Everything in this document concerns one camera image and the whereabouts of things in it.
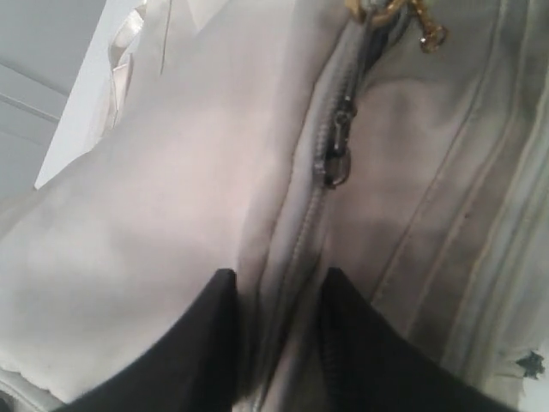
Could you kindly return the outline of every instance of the gold clasp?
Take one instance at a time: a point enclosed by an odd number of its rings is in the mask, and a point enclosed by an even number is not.
[[[345,0],[345,5],[351,11],[353,18],[359,23],[364,23],[366,9],[361,0]],[[396,14],[405,6],[410,5],[421,25],[423,36],[421,37],[421,50],[425,53],[433,53],[444,43],[448,37],[448,29],[437,24],[430,16],[429,9],[424,0],[391,0],[385,8],[376,9],[372,17],[374,27],[382,27],[391,22]]]

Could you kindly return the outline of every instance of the handbag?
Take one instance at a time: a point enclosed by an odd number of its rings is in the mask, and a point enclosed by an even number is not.
[[[549,311],[549,5],[230,0],[190,39],[168,3],[116,126],[0,215],[0,391],[73,403],[230,268],[234,410],[322,410],[335,266],[423,355],[526,408]]]

